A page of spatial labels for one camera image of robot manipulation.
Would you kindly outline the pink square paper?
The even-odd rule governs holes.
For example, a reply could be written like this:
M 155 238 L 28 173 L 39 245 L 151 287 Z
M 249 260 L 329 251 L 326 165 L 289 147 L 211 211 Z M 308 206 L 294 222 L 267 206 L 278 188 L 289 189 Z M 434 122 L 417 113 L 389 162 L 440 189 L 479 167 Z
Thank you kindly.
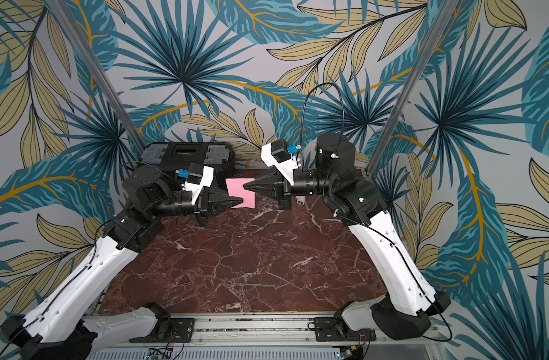
M 254 209 L 256 206 L 256 196 L 250 190 L 246 190 L 244 185 L 254 181 L 254 178 L 227 178 L 226 187 L 231 197 L 243 199 L 241 204 L 234 206 L 234 209 Z

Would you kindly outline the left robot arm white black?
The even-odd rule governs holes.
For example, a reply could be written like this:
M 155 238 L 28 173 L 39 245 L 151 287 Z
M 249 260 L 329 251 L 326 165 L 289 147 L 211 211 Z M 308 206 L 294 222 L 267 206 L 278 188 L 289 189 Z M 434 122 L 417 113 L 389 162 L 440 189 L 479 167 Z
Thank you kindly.
M 154 303 L 108 320 L 82 317 L 111 280 L 159 235 L 162 218 L 193 215 L 205 223 L 243 203 L 214 187 L 213 181 L 210 166 L 192 164 L 182 178 L 138 163 L 123 182 L 125 208 L 106 222 L 87 258 L 39 306 L 10 316 L 1 325 L 1 333 L 19 348 L 21 358 L 86 359 L 128 340 L 173 336 L 169 313 Z

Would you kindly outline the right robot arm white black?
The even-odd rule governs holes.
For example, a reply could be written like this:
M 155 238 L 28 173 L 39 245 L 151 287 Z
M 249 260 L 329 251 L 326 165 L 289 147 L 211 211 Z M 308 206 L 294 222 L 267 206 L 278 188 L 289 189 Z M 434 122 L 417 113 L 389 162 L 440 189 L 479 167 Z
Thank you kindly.
M 276 199 L 281 209 L 290 209 L 292 197 L 320 196 L 368 253 L 387 292 L 343 306 L 334 315 L 337 331 L 378 328 L 396 341 L 424 337 L 430 318 L 442 315 L 451 300 L 421 274 L 377 188 L 355 174 L 354 145 L 340 133 L 326 133 L 316 140 L 313 168 L 304 166 L 299 155 L 299 146 L 284 139 L 264 145 L 261 159 L 271 172 L 244 188 Z

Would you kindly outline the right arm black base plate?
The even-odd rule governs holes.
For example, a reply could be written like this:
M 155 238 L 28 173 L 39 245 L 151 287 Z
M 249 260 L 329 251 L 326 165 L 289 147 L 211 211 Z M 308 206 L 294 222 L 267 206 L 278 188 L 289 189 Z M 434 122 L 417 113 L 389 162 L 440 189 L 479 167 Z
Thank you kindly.
M 315 317 L 308 323 L 307 329 L 315 332 L 318 342 L 350 341 L 362 344 L 376 340 L 374 329 L 351 330 L 345 322 L 334 317 Z

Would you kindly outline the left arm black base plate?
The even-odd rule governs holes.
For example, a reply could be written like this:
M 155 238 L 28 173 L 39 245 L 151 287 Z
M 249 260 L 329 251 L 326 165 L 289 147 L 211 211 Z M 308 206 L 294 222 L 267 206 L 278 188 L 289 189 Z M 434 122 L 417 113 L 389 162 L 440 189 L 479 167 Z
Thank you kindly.
M 162 319 L 157 322 L 150 334 L 129 340 L 131 344 L 145 343 L 190 343 L 195 325 L 194 318 Z

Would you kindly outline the white pvc elbow fitting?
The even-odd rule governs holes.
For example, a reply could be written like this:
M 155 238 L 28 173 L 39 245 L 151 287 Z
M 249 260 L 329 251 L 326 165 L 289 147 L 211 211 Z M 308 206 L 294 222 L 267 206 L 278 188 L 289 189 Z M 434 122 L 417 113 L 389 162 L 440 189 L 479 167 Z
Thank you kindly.
M 296 203 L 299 206 L 304 206 L 306 204 L 306 196 L 297 196 L 296 197 Z

